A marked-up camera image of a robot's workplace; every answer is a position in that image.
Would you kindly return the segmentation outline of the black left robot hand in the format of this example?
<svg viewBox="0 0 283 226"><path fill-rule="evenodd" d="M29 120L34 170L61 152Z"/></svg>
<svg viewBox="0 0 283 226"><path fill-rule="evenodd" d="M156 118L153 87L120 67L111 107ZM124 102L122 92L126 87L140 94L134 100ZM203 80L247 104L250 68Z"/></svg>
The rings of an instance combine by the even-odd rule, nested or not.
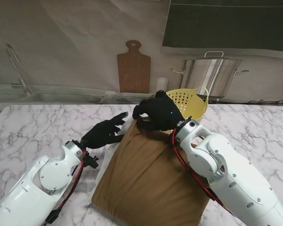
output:
<svg viewBox="0 0 283 226"><path fill-rule="evenodd" d="M83 148L98 149L105 145L121 142L124 135L117 135L121 130L118 126L124 125L124 118L127 116L128 112L123 112L110 120L97 123L82 137L81 146Z"/></svg>

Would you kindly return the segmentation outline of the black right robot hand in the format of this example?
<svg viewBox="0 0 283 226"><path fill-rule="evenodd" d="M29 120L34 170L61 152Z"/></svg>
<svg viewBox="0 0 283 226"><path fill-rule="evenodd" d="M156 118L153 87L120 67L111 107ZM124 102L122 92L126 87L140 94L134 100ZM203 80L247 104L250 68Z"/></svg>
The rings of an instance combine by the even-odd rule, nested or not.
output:
<svg viewBox="0 0 283 226"><path fill-rule="evenodd" d="M138 128L146 131L173 130L185 121L176 104L163 90L135 106L133 119Z"/></svg>

